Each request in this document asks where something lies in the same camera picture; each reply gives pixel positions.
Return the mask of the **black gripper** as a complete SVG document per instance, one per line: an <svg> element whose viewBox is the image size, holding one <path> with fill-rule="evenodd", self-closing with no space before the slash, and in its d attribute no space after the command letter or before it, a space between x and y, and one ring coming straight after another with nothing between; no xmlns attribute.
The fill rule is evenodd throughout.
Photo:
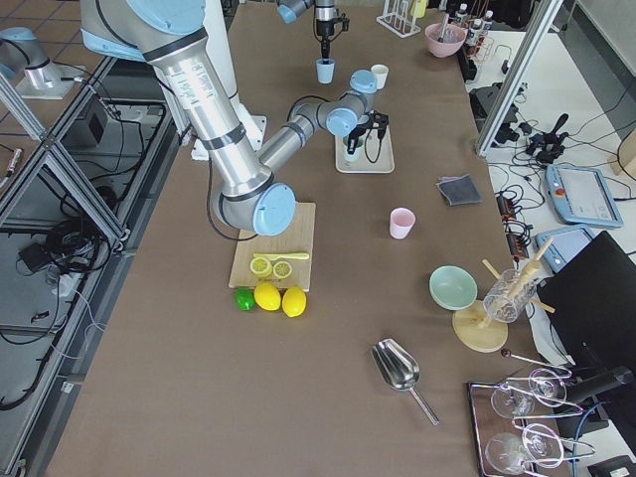
<svg viewBox="0 0 636 477"><path fill-rule="evenodd" d="M341 30L338 34L335 33L335 27L341 25ZM315 18L314 34L321 46L321 58L323 61L330 59L330 44L341 33L349 30L349 18L342 14L332 19L318 19Z"/></svg>
<svg viewBox="0 0 636 477"><path fill-rule="evenodd" d="M387 133L388 126L389 116L387 114L378 111L370 111L361 117L361 121L347 136L347 143L355 144L366 132L374 129L378 131L378 139L382 142Z"/></svg>

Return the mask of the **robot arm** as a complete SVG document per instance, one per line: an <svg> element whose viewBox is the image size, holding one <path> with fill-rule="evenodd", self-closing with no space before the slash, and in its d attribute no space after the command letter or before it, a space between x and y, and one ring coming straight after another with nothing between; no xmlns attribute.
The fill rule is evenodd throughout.
<svg viewBox="0 0 636 477"><path fill-rule="evenodd" d="M276 5L285 24L295 22L309 10L313 11L313 35L320 44L322 61L331 59L331 44L349 30L350 19L332 0L281 0Z"/></svg>
<svg viewBox="0 0 636 477"><path fill-rule="evenodd" d="M260 236L277 236L292 223L296 198L275 180L287 160L313 134L325 129L351 134L374 109L375 75L352 74L336 101L299 103L293 115L259 150L232 105L218 75L220 63L207 52L204 1L82 1L85 46L101 55L148 64L161 72L221 175L206 209L226 225Z"/></svg>

